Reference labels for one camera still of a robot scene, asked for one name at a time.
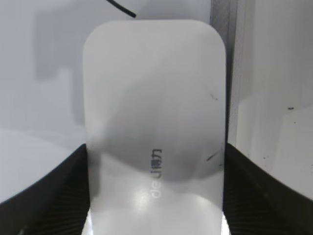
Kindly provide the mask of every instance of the deli logo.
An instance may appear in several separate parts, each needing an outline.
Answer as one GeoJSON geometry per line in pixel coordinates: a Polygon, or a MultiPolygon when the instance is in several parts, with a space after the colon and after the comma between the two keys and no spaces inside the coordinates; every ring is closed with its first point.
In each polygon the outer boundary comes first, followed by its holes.
{"type": "Polygon", "coordinates": [[[162,178],[162,149],[153,149],[151,155],[151,177],[154,178],[151,184],[151,196],[159,199],[161,193],[161,178],[162,178]]]}

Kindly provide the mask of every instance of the black cable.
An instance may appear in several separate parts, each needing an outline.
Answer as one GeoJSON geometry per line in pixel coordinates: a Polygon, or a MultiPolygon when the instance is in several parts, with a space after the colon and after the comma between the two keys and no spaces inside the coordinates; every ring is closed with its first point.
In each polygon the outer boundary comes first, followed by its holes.
{"type": "Polygon", "coordinates": [[[136,14],[130,10],[128,10],[127,8],[125,8],[124,6],[118,4],[116,1],[114,0],[107,0],[109,3],[111,3],[113,6],[115,6],[117,9],[119,9],[120,11],[124,12],[125,14],[136,18],[136,14]]]}

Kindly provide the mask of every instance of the scratch mark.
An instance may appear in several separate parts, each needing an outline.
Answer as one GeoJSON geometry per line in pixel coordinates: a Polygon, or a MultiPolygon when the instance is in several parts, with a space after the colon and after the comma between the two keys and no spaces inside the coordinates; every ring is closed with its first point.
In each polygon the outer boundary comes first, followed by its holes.
{"type": "Polygon", "coordinates": [[[214,99],[214,100],[219,100],[219,99],[215,98],[212,93],[210,93],[210,96],[211,96],[211,98],[214,99]]]}
{"type": "Polygon", "coordinates": [[[214,158],[216,155],[218,154],[218,152],[216,152],[216,153],[214,153],[214,154],[212,154],[206,161],[209,161],[209,160],[211,160],[212,158],[214,158]]]}

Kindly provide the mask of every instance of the white wall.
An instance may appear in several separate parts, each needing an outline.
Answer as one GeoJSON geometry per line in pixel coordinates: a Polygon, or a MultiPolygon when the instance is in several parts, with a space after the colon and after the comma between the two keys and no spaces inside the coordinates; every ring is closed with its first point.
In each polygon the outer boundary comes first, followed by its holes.
{"type": "Polygon", "coordinates": [[[246,1],[240,85],[232,94],[240,97],[233,103],[239,105],[238,123],[231,140],[262,169],[311,199],[312,12],[311,0],[246,1]]]}

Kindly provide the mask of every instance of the black rubber edge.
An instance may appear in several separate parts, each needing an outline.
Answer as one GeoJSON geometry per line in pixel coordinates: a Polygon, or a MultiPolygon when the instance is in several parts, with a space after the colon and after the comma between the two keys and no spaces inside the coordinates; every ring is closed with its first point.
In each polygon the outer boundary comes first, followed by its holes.
{"type": "Polygon", "coordinates": [[[83,144],[40,181],[0,204],[0,234],[63,234],[65,228],[52,223],[52,220],[61,219],[72,229],[71,233],[68,231],[65,234],[80,235],[89,204],[87,151],[83,144]],[[72,210],[70,202],[75,202],[74,207],[78,210],[72,210]],[[38,229],[47,216],[50,218],[45,224],[50,224],[50,227],[45,230],[44,225],[42,229],[38,229]],[[70,225],[70,219],[73,218],[76,218],[75,228],[70,225]],[[62,232],[54,231],[51,226],[54,229],[59,227],[62,232]]]}
{"type": "Polygon", "coordinates": [[[313,201],[226,145],[223,211],[232,235],[313,235],[313,201]]]}
{"type": "Polygon", "coordinates": [[[111,3],[113,6],[115,6],[117,9],[119,9],[120,11],[124,12],[125,14],[136,18],[136,14],[134,12],[132,12],[131,10],[125,8],[124,6],[118,4],[116,1],[114,0],[107,0],[109,3],[111,3]]]}

